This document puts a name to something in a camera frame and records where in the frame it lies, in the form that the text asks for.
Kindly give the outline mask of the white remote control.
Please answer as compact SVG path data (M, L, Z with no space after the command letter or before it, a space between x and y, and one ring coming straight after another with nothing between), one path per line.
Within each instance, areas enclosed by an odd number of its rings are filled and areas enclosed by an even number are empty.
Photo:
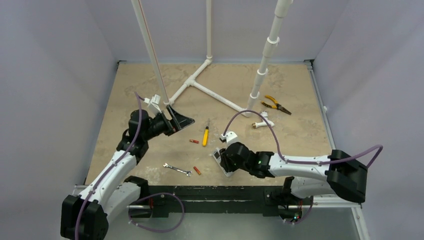
M221 166L222 158L221 158L221 154L220 154L220 149L217 147L211 154L211 156L213 157L213 159L216 161L217 165L220 167L220 169L222 170L223 174L227 177L230 178L234 172L231 171L226 171L224 169L223 166Z

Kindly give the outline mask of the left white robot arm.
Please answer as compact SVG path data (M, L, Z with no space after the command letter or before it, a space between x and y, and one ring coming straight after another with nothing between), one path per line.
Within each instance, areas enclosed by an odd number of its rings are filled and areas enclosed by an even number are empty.
M127 177L149 149L148 141L161 134L171 136L195 123L171 106L171 118L159 110L150 117L146 110L130 114L128 128L123 132L111 160L101 173L77 195L68 195L62 202L60 235L69 240L103 240L110 223L129 204L146 203L149 199L147 181Z

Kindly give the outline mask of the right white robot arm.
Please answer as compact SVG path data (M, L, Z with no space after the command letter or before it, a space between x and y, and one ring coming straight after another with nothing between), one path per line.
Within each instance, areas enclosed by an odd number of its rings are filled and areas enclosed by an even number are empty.
M237 170L260 179L285 177L280 196L288 204L316 195L336 195L358 204L366 200L368 167L341 150L315 157L281 157L234 142L217 148L212 156L227 177Z

